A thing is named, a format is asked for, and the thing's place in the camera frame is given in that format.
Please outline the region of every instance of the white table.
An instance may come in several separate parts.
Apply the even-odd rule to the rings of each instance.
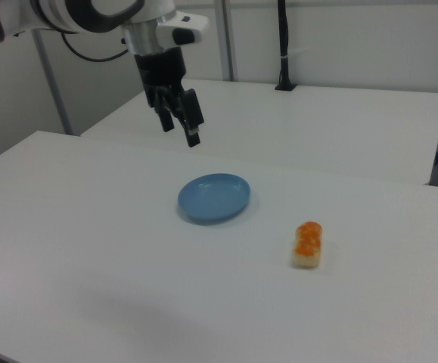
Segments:
[[[250,205],[176,210],[233,172]],[[316,270],[294,230],[324,228]],[[25,363],[438,361],[438,188],[37,133],[0,156],[0,353]]]
[[[82,134],[192,154],[395,182],[430,181],[438,143],[438,94],[184,81],[205,118],[202,144],[182,127],[163,133],[144,94]]]

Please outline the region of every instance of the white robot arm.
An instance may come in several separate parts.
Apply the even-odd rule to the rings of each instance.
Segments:
[[[163,130],[173,129],[173,115],[190,147],[200,143],[203,117],[195,91],[182,87],[186,70],[180,46],[200,42],[208,25],[206,17],[177,11],[173,0],[135,0],[114,15],[99,12],[92,0],[0,0],[0,42],[28,29],[105,33],[121,26]]]

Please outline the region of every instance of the gray wall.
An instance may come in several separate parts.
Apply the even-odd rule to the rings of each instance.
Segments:
[[[62,132],[30,33],[0,44],[0,154],[37,130]]]
[[[276,2],[232,2],[238,79],[276,83],[280,69]],[[290,2],[290,49],[301,50],[290,60],[293,81],[438,92],[438,5],[346,3],[376,5]],[[438,185],[438,167],[433,183]]]

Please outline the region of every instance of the blue dish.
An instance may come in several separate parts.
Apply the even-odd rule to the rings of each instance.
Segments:
[[[179,206],[193,219],[216,221],[235,216],[249,199],[250,186],[241,177],[210,174],[183,187],[179,193]]]

